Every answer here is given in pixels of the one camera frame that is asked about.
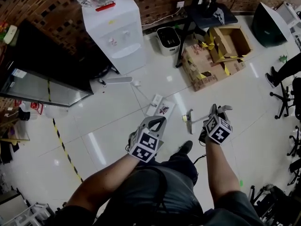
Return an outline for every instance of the product box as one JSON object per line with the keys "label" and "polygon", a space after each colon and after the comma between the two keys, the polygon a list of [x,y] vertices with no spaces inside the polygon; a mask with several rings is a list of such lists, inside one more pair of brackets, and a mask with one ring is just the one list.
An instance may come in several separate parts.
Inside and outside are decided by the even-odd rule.
{"label": "product box", "polygon": [[252,51],[249,38],[240,25],[210,28],[205,42],[215,63],[243,59]]}
{"label": "product box", "polygon": [[198,91],[242,70],[245,64],[237,60],[214,63],[208,48],[195,44],[186,47],[183,51],[182,67],[194,90]]}

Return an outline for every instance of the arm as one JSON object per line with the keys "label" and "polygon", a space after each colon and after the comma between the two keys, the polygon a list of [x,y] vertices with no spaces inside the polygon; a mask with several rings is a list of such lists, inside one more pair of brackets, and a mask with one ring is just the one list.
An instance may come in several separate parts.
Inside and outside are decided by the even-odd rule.
{"label": "arm", "polygon": [[66,206],[81,206],[93,213],[111,198],[112,193],[130,175],[139,159],[125,155],[112,165],[88,177],[75,191]]}
{"label": "arm", "polygon": [[230,192],[240,191],[238,178],[228,164],[220,145],[206,137],[209,188],[214,203]]}

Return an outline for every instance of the sneaker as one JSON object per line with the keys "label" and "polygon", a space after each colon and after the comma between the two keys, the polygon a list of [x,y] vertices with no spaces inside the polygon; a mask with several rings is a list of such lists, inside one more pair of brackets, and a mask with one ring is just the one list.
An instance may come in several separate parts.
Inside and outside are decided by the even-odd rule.
{"label": "sneaker", "polygon": [[275,88],[276,86],[274,85],[274,79],[273,76],[269,75],[269,73],[265,74],[265,78],[267,78],[267,81],[271,85],[271,87]]}
{"label": "sneaker", "polygon": [[192,145],[193,145],[192,141],[187,141],[184,143],[184,145],[180,147],[180,150],[178,152],[188,154],[192,149]]}

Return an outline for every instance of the black and yellow tape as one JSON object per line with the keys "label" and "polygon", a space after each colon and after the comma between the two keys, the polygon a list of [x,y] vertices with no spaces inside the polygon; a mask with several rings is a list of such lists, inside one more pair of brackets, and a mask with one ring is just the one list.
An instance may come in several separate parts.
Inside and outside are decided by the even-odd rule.
{"label": "black and yellow tape", "polygon": [[[50,96],[50,81],[49,81],[49,80],[48,80],[48,99],[49,99],[49,102],[51,102],[51,96]],[[61,139],[61,135],[60,135],[60,133],[59,133],[57,127],[56,127],[55,120],[52,119],[52,122],[53,122],[53,125],[54,125],[54,127],[55,127],[55,132],[56,132],[56,134],[57,134],[57,136],[58,136],[58,139],[59,139],[60,144],[61,144],[61,146],[62,146],[62,148],[63,148],[63,150],[64,150],[64,152],[65,152],[66,157],[68,158],[68,160],[69,160],[71,166],[73,167],[73,170],[75,171],[75,173],[76,173],[76,175],[78,176],[78,178],[80,179],[80,181],[83,182],[84,180],[83,180],[83,179],[81,178],[81,176],[79,175],[79,172],[77,171],[76,167],[75,167],[74,164],[72,163],[71,158],[70,158],[68,152],[66,151],[65,145],[64,145],[64,143],[63,143],[63,141],[62,141],[62,139]]]}
{"label": "black and yellow tape", "polygon": [[215,50],[218,52],[218,56],[221,59],[227,59],[227,58],[240,58],[241,61],[243,61],[243,59],[241,57],[246,57],[246,55],[241,55],[241,56],[230,56],[230,57],[226,57],[222,54],[222,51],[220,50],[220,48],[217,46],[217,44],[214,42],[214,37],[210,32],[210,29],[208,29],[207,34],[209,35],[210,38],[210,43],[207,44],[205,42],[202,42],[200,40],[196,39],[196,35],[193,34],[193,38],[199,43],[199,45],[203,48],[208,48],[209,50],[212,50],[213,48],[215,48]]}
{"label": "black and yellow tape", "polygon": [[221,66],[222,66],[222,68],[225,71],[227,76],[231,75],[231,73],[230,73],[229,69],[227,68],[227,66],[225,65],[225,63],[221,62]]}
{"label": "black and yellow tape", "polygon": [[197,75],[197,78],[198,79],[204,79],[204,78],[207,78],[207,77],[210,77],[212,76],[211,72],[210,71],[206,71],[206,72],[202,72],[200,74]]}

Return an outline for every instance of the white storage box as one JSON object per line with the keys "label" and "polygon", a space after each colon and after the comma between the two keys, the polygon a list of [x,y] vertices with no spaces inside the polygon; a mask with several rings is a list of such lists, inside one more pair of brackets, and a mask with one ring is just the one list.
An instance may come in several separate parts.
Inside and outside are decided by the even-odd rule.
{"label": "white storage box", "polygon": [[172,55],[178,52],[180,39],[174,28],[164,27],[157,30],[158,43],[161,53],[164,56]]}

